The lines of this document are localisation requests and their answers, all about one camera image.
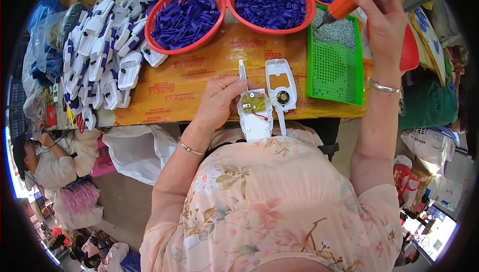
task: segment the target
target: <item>red chair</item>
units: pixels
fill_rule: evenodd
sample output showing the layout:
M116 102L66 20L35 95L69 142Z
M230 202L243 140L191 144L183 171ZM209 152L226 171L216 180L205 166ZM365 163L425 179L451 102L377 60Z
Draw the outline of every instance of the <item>red chair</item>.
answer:
M98 152L95 165L93 166L91 176L96 177L116 171L115 166L108 153L108 146L103 143L103 133L98 137Z

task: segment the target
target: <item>green plastic tray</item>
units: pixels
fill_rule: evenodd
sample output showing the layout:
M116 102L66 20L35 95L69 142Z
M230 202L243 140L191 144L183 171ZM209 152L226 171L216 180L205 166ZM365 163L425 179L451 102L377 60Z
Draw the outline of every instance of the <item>green plastic tray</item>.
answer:
M327 10L327 6L316 3ZM362 49L358 21L353 21L356 36L356 53L342 44L313 41L311 24L308 26L308 78L306 95L318 99L345 102L362 106Z

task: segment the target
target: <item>woman's left hand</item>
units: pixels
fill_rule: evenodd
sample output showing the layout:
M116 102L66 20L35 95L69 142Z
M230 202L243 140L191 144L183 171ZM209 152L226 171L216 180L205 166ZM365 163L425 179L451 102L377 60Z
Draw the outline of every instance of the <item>woman's left hand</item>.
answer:
M239 77L209 80L194 121L211 133L221 128L236 109L240 94L246 90L246 84ZM248 86L254 88L250 81Z

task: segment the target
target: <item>red wire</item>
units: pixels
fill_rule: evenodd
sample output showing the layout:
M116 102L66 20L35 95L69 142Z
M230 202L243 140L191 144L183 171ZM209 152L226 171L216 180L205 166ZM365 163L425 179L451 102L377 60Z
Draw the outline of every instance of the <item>red wire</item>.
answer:
M251 112L253 115L256 115L258 117L262 117L264 119L264 121L268 121L268 118L266 116L263 116L263 115L260 115L260 114L256 114L254 113L253 111Z

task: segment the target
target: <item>woman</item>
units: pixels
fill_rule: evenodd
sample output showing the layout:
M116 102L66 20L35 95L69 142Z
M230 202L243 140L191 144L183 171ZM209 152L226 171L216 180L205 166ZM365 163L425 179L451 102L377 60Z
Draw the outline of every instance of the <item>woman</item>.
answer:
M399 94L391 91L401 86L407 21L399 0L354 1L370 20L375 87L351 181L316 147L317 135L299 126L291 137L224 145L203 159L236 141L237 129L215 130L246 88L234 77L211 80L181 137L191 150L178 144L153 189L141 270L392 270L402 237L392 176Z
M55 141L44 127L42 118L38 123L41 146L27 140L25 134L15 138L13 159L22 180L56 191L92 171L100 131L86 129L81 134L75 130Z

